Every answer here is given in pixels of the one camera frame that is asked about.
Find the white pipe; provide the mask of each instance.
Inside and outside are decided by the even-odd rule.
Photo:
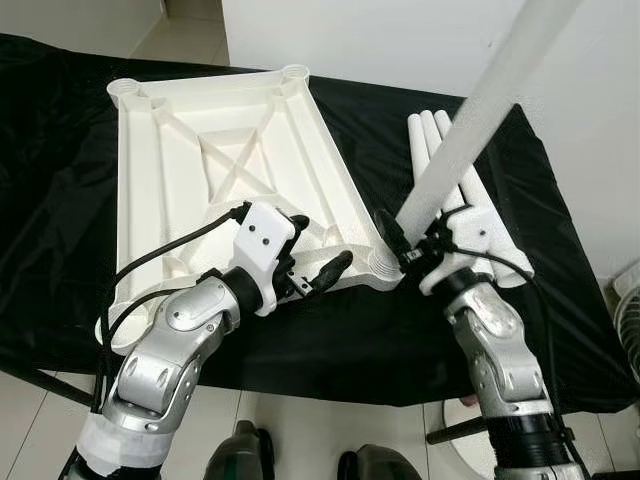
[[[440,132],[438,132],[438,127],[436,126],[436,121],[433,118],[433,113],[431,113],[429,110],[424,110],[420,113],[419,118],[422,121],[422,130],[424,132],[424,138],[427,141],[429,156],[432,157],[433,155],[435,155],[436,150],[442,143],[442,137],[440,136]],[[449,193],[445,201],[442,203],[442,211],[448,212],[450,210],[453,210],[454,208],[460,208],[462,206],[464,206],[464,199],[462,198],[460,189],[456,185],[455,187],[453,187],[451,193]]]
[[[435,121],[443,138],[446,138],[447,132],[451,128],[451,120],[444,110],[440,110],[435,114]],[[469,167],[467,173],[464,174],[460,181],[460,188],[465,198],[471,205],[477,207],[485,207],[491,211],[492,222],[489,226],[489,253],[500,258],[504,258],[522,268],[529,275],[533,275],[533,267],[523,251],[513,243],[513,239],[509,235],[509,231],[504,222],[500,218],[491,197],[487,193],[486,188],[478,172],[472,166]],[[491,262],[496,275],[498,285],[502,288],[517,287],[525,283],[525,280],[509,267],[497,262]]]
[[[511,109],[519,87],[553,44],[582,0],[529,0],[471,96],[456,115],[442,146],[400,209],[396,220],[411,245]]]
[[[411,165],[413,166],[413,181],[417,182],[429,164],[427,144],[422,133],[422,123],[417,113],[412,113],[407,118],[409,127],[409,147],[411,149]]]

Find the white rod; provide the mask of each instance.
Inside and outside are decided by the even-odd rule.
[[[582,0],[529,0],[396,220],[415,245],[507,115],[515,94]]]
[[[422,122],[417,113],[412,113],[407,118],[409,127],[409,147],[411,149],[411,165],[413,166],[413,181],[417,182],[429,164],[427,144],[422,133]]]
[[[429,155],[433,156],[442,143],[442,137],[440,136],[440,132],[438,132],[436,120],[435,118],[433,118],[433,113],[431,113],[429,110],[421,112],[419,118],[420,120],[422,120],[422,130],[424,131],[424,138],[427,141],[427,149],[429,150]],[[448,212],[450,210],[453,210],[454,208],[459,208],[462,206],[464,206],[464,199],[462,198],[460,189],[456,185],[455,187],[453,187],[451,193],[449,193],[444,203],[442,204],[442,211]]]
[[[446,138],[451,128],[451,120],[444,110],[440,110],[435,114],[435,121],[438,130],[443,138]],[[489,226],[489,253],[500,258],[504,258],[522,268],[529,275],[533,275],[533,267],[523,251],[518,249],[513,243],[511,235],[505,226],[502,218],[498,214],[491,197],[487,193],[482,180],[478,176],[478,172],[472,166],[460,181],[460,188],[464,193],[466,200],[477,207],[485,207],[491,211],[492,222]],[[516,272],[500,263],[492,262],[498,285],[503,288],[517,287],[525,283],[525,280]]]

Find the floor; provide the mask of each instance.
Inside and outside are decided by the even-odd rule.
[[[221,0],[168,0],[166,10],[131,58],[229,65]]]
[[[58,377],[87,391],[93,382],[88,375]],[[56,478],[87,412],[86,407],[0,372],[0,479]],[[365,443],[400,451],[424,480],[479,480],[451,444],[425,444],[425,432],[442,425],[442,412],[442,402],[395,408],[198,387],[163,478],[202,478],[209,457],[232,433],[235,422],[249,419],[271,432],[276,478],[281,480],[334,479],[340,454]],[[637,407],[615,415],[577,413],[566,420],[592,473],[640,468]],[[478,453],[488,448],[482,435],[464,442],[465,450]],[[490,472],[491,455],[480,457],[480,471]]]

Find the black fabric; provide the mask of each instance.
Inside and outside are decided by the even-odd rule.
[[[0,36],[0,355],[92,372],[93,326],[115,268],[117,112],[105,87],[240,69],[91,56]],[[311,92],[370,213],[412,187],[406,118],[453,115],[460,98],[312,77]],[[553,311],[565,410],[614,411],[638,395],[542,143],[516,106],[476,163]],[[533,292],[502,292],[537,350]],[[469,394],[465,359],[438,299],[402,283],[282,305],[245,318],[201,382],[407,405]]]

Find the white wall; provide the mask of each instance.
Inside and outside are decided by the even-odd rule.
[[[159,20],[160,5],[160,0],[0,0],[0,32],[128,57]]]
[[[232,65],[468,95],[523,0],[223,0]],[[519,99],[591,265],[640,257],[636,0],[586,0]]]

